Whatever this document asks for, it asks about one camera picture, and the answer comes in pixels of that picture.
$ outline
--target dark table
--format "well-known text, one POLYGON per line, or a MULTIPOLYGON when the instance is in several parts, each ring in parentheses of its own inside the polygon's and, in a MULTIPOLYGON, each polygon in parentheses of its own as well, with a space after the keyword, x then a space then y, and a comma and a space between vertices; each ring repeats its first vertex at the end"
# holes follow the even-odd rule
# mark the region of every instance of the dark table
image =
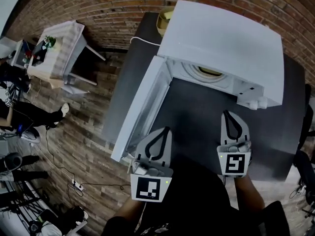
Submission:
MULTIPOLYGON (((136 36, 160 43, 156 18, 156 13, 146 13, 136 36)), ((141 41, 131 44, 106 115, 103 134, 109 142, 116 142, 137 88, 157 51, 157 46, 141 41)), ((251 178, 283 181, 300 138, 305 109, 304 84, 303 67, 284 55, 283 104, 254 111, 237 105, 236 96, 173 79, 152 131, 169 126, 173 132, 172 155, 184 154, 220 174, 216 149, 220 143, 221 114, 228 109, 249 126, 253 153, 249 167, 251 178)))

